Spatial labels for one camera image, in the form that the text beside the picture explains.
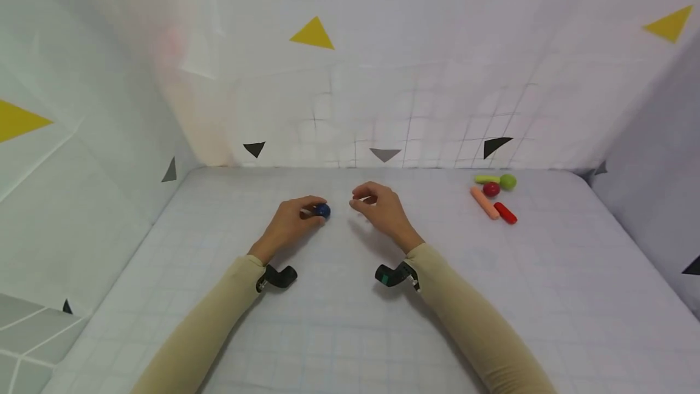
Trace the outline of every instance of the green ball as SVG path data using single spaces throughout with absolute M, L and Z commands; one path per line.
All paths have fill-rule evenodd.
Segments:
M 512 176 L 510 173 L 504 173 L 501 176 L 501 188 L 503 188 L 503 190 L 513 190 L 517 183 L 517 179 L 515 179 L 515 177 Z

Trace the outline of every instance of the white wall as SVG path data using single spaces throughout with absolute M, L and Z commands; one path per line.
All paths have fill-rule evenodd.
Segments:
M 700 34 L 645 101 L 591 187 L 700 319 Z
M 0 0 L 0 291 L 89 314 L 197 163 L 146 67 L 87 0 Z M 178 179 L 161 182 L 172 158 Z
M 699 0 L 111 1 L 157 13 L 131 32 L 170 40 L 161 85 L 212 165 L 593 167 L 700 26 L 642 29 Z M 335 50 L 289 41 L 315 16 Z

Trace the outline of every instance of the blue ball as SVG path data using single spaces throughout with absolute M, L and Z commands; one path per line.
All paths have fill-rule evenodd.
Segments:
M 331 217 L 331 208 L 327 204 L 318 204 L 314 206 L 314 215 L 328 219 Z

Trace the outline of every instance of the red cylinder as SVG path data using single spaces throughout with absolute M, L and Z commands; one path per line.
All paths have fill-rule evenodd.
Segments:
M 498 214 L 501 215 L 504 221 L 506 221 L 508 224 L 515 224 L 518 222 L 518 218 L 513 215 L 513 213 L 508 210 L 506 206 L 504 206 L 502 203 L 496 203 L 493 205 L 496 210 L 498 210 Z

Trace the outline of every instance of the finger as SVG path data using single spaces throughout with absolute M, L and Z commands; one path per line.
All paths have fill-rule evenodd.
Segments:
M 305 229 L 312 229 L 315 227 L 321 227 L 321 225 L 326 223 L 326 218 L 323 218 L 323 216 L 311 216 L 308 219 L 304 219 L 304 228 Z
M 374 210 L 373 206 L 370 206 L 369 204 L 365 204 L 362 201 L 358 201 L 356 199 L 353 199 L 350 201 L 350 206 L 353 208 L 353 210 L 359 211 L 363 215 L 368 216 L 369 213 L 372 213 Z
M 323 199 L 321 196 L 314 196 L 314 195 L 307 195 L 302 198 L 295 198 L 292 199 L 291 201 L 294 201 L 295 203 L 299 204 L 299 208 L 306 208 L 309 206 L 314 206 L 316 204 L 326 204 L 326 200 Z
M 386 188 L 386 186 L 382 186 L 374 181 L 368 181 L 362 185 L 359 185 L 358 187 L 355 187 L 355 189 L 352 191 L 352 197 L 353 199 L 361 199 L 372 195 L 379 196 L 380 192 Z
M 299 218 L 301 219 L 309 219 L 314 216 L 314 211 L 313 210 L 308 210 L 306 208 L 302 208 L 299 210 Z

